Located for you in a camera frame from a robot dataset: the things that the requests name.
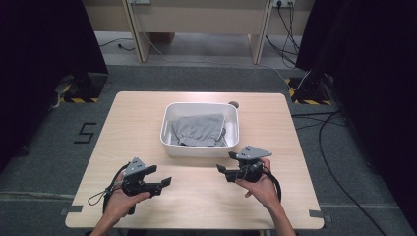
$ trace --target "controller strap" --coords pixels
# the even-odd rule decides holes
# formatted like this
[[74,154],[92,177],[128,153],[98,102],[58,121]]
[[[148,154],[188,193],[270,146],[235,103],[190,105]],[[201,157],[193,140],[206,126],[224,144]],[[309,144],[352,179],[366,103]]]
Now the controller strap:
[[272,181],[272,183],[275,185],[276,188],[276,194],[278,195],[279,201],[281,202],[282,192],[281,192],[281,185],[279,184],[279,181],[275,178],[275,176],[272,175],[270,172],[266,172],[263,170],[263,173],[269,177],[269,179]]
[[117,179],[117,177],[119,176],[119,174],[124,170],[124,169],[126,169],[127,167],[128,167],[128,165],[130,164],[130,162],[129,163],[127,163],[127,164],[125,164],[125,165],[123,165],[120,169],[119,169],[119,171],[117,171],[117,173],[116,173],[116,175],[113,177],[113,180],[111,181],[111,183],[110,183],[110,185],[107,187],[107,188],[105,188],[105,190],[104,190],[104,192],[103,192],[103,195],[104,195],[104,202],[103,202],[103,213],[104,213],[104,211],[105,211],[105,208],[106,208],[106,206],[107,206],[107,203],[108,203],[108,200],[110,199],[110,197],[111,197],[111,195],[113,194],[113,187],[114,187],[114,183],[116,182],[116,179]]

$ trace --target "power strip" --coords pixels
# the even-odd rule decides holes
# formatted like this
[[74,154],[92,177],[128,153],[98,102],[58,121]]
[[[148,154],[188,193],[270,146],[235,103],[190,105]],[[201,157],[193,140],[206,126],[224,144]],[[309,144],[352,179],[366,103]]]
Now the power strip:
[[272,7],[278,7],[278,1],[281,2],[281,8],[289,8],[291,3],[292,6],[295,4],[295,0],[273,0]]

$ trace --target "yellow and black hazard tape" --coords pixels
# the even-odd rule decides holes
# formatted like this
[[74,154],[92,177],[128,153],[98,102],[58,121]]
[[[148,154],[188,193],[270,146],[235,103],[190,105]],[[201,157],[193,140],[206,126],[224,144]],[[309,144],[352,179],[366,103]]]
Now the yellow and black hazard tape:
[[330,101],[326,98],[325,95],[323,95],[323,97],[306,97],[306,95],[302,94],[301,91],[294,90],[291,85],[291,79],[286,79],[285,81],[290,87],[289,96],[291,97],[292,102],[308,105],[331,105]]
[[88,103],[97,102],[98,98],[75,98],[75,97],[61,97],[61,102],[73,102],[73,103]]

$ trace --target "white plastic bin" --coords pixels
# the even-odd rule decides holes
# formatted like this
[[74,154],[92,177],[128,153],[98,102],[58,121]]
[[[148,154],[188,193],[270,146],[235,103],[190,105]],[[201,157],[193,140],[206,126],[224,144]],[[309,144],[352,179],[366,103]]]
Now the white plastic bin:
[[[188,147],[171,144],[173,136],[171,124],[182,118],[190,116],[222,114],[224,116],[224,138],[227,145],[224,147]],[[166,153],[171,156],[192,157],[228,157],[230,151],[235,151],[239,143],[239,122],[237,108],[231,104],[222,103],[171,103],[165,109],[165,115],[160,132]]]

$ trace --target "gray towel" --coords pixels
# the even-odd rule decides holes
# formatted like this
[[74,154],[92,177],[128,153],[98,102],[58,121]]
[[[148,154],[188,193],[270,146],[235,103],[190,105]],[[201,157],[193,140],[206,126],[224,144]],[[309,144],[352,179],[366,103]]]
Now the gray towel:
[[225,146],[224,116],[182,117],[172,123],[172,145],[192,147]]

